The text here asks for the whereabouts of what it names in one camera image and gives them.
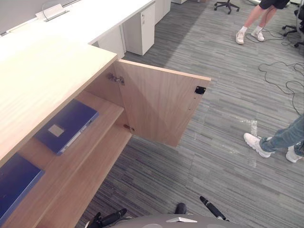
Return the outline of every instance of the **black shorts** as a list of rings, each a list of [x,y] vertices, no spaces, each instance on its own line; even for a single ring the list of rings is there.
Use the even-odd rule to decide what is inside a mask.
[[[289,0],[261,0],[259,6],[266,10],[272,5],[277,9],[284,9]]]

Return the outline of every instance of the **blue folder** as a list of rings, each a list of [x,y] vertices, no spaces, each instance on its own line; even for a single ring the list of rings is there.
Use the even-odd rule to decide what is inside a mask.
[[[72,100],[36,134],[57,155],[61,155],[81,132],[98,116],[93,108]]]
[[[0,227],[43,173],[17,153],[0,168]]]

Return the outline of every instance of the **chair base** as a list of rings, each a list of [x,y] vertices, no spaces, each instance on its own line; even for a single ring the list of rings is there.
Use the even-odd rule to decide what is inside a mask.
[[[214,10],[217,10],[218,7],[222,7],[222,6],[228,7],[228,9],[229,9],[228,14],[230,14],[231,11],[232,11],[231,7],[237,8],[237,12],[239,12],[239,7],[236,6],[236,5],[234,5],[234,4],[232,4],[232,3],[230,3],[230,0],[228,0],[227,2],[225,2],[225,1],[218,1],[217,3],[214,4],[214,6],[215,6]]]
[[[287,36],[288,34],[290,34],[290,33],[297,32],[297,30],[296,30],[296,27],[295,27],[295,26],[291,26],[291,25],[285,25],[285,26],[283,26],[283,27],[282,27],[282,29],[283,29],[283,30],[285,30],[286,28],[291,28],[291,29],[293,29],[293,30],[291,30],[291,31],[288,31],[288,32],[284,33],[284,34],[283,34],[283,36],[284,36],[284,37],[286,37],[286,36]]]
[[[297,48],[300,44],[301,44],[301,45],[304,45],[304,42],[297,42],[297,43],[294,45],[294,47]]]

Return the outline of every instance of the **cabinet door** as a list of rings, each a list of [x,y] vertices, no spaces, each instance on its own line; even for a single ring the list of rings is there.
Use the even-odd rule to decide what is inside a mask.
[[[154,44],[155,4],[141,12],[142,22],[142,55]]]
[[[133,133],[153,141],[177,146],[210,78],[139,64],[126,60],[114,63],[116,76]]]

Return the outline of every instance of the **floor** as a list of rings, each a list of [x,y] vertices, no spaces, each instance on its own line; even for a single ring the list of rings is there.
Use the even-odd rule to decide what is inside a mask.
[[[102,216],[121,208],[132,217],[166,214],[178,202],[186,203],[189,213],[212,217],[200,195],[230,221],[248,228],[304,227],[304,161],[290,163],[286,150],[264,159],[243,140],[245,132],[271,136],[297,118],[292,95],[268,84],[258,66],[303,62],[303,48],[288,45],[288,40],[236,44],[235,33],[254,6],[246,0],[232,2],[240,11],[230,15],[227,8],[214,11],[215,0],[172,3],[155,27],[153,47],[143,57],[126,53],[125,59],[208,76],[212,82],[178,147],[136,136],[129,141],[77,228],[99,211]],[[283,25],[295,24],[295,9],[290,5],[278,11],[267,29],[282,32]],[[293,43],[296,39],[297,34],[289,37]],[[292,66],[277,63],[261,69],[286,92],[289,80],[303,84]],[[297,83],[289,86],[303,92]],[[304,111],[303,94],[296,95],[294,104]]]

